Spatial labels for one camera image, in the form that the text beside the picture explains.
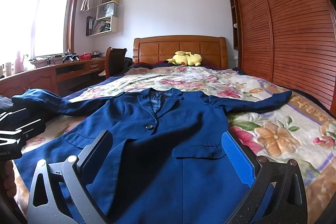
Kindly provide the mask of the person's left hand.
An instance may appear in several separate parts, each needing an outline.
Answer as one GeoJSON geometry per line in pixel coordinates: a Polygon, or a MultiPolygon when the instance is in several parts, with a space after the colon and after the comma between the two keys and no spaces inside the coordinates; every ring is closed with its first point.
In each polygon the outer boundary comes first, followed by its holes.
{"type": "Polygon", "coordinates": [[[4,164],[5,178],[3,179],[3,186],[5,187],[7,196],[13,198],[17,193],[15,184],[15,176],[12,161],[7,161],[4,164]]]}

